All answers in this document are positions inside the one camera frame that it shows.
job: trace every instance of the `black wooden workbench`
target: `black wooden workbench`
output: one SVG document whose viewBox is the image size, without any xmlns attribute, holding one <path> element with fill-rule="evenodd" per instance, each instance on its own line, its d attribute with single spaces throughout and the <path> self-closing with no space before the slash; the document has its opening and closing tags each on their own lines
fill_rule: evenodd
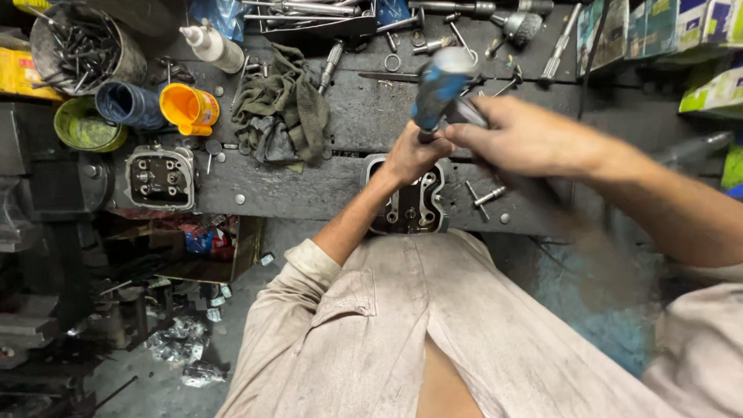
<svg viewBox="0 0 743 418">
<path fill-rule="evenodd" d="M 484 64 L 483 74 L 489 78 L 484 86 L 474 89 L 471 94 L 477 94 L 479 90 L 488 94 L 498 91 L 510 79 L 513 71 L 510 62 L 513 62 L 521 65 L 527 82 L 509 94 L 574 118 L 582 94 L 574 75 L 574 36 L 562 57 L 562 65 L 557 73 L 558 83 L 544 89 L 534 82 L 542 72 L 570 9 L 569 5 L 557 5 L 531 44 L 523 51 L 506 45 L 494 61 L 484 60 L 484 51 L 496 37 L 502 37 L 500 29 L 487 21 L 463 17 L 457 26 L 467 44 L 478 52 Z M 451 35 L 449 27 L 442 24 L 442 17 L 427 15 L 427 39 Z M 425 56 L 411 55 L 411 34 L 411 31 L 398 34 L 398 55 L 403 60 L 399 72 L 414 72 L 427 60 Z M 214 91 L 216 86 L 224 88 L 224 96 L 218 99 L 222 116 L 214 126 L 212 138 L 223 143 L 237 143 L 226 122 L 238 76 L 225 74 L 197 61 L 180 37 L 164 47 L 146 42 L 140 40 L 149 57 L 168 55 L 185 62 L 191 71 L 199 73 L 196 88 L 209 92 Z M 248 28 L 244 45 L 252 56 L 270 62 L 269 43 L 255 29 Z M 360 188 L 363 156 L 389 151 L 409 119 L 416 85 L 378 82 L 357 75 L 358 71 L 384 71 L 383 61 L 388 54 L 390 50 L 386 40 L 376 37 L 366 50 L 358 54 L 347 53 L 341 58 L 333 85 L 325 95 L 331 107 L 331 121 L 325 131 L 326 145 L 336 156 L 325 161 L 321 167 L 305 166 L 304 172 L 297 174 L 285 168 L 260 164 L 251 157 L 240 155 L 237 150 L 225 150 L 227 160 L 221 164 L 214 161 L 211 173 L 207 175 L 208 154 L 202 148 L 195 151 L 200 174 L 194 210 L 294 219 L 330 219 L 337 214 Z M 325 57 L 312 57 L 310 61 L 320 68 Z M 680 99 L 678 89 L 657 83 L 643 84 L 633 71 L 627 71 L 613 80 L 601 80 L 600 86 L 589 89 L 583 122 L 635 144 L 646 152 L 659 152 L 698 133 L 715 129 L 714 123 L 677 116 Z M 125 184 L 124 160 L 134 145 L 127 144 L 114 153 L 117 168 L 114 200 L 116 206 L 122 208 L 132 207 L 122 190 Z M 537 208 L 533 208 L 516 192 L 486 204 L 491 217 L 487 222 L 474 209 L 464 182 L 469 180 L 479 193 L 484 194 L 492 188 L 493 180 L 472 163 L 471 155 L 465 149 L 459 149 L 453 161 L 455 169 L 452 181 L 441 191 L 452 228 L 537 235 L 555 232 L 549 222 L 541 219 Z M 718 172 L 721 164 L 712 167 L 712 172 Z M 563 184 L 562 189 L 569 190 L 569 187 Z M 235 203 L 236 194 L 246 197 L 243 205 Z M 595 201 L 588 201 L 595 199 L 590 193 L 574 193 L 574 198 L 579 206 L 596 206 Z M 506 225 L 499 222 L 499 216 L 503 213 L 510 214 L 510 221 Z"/>
</svg>

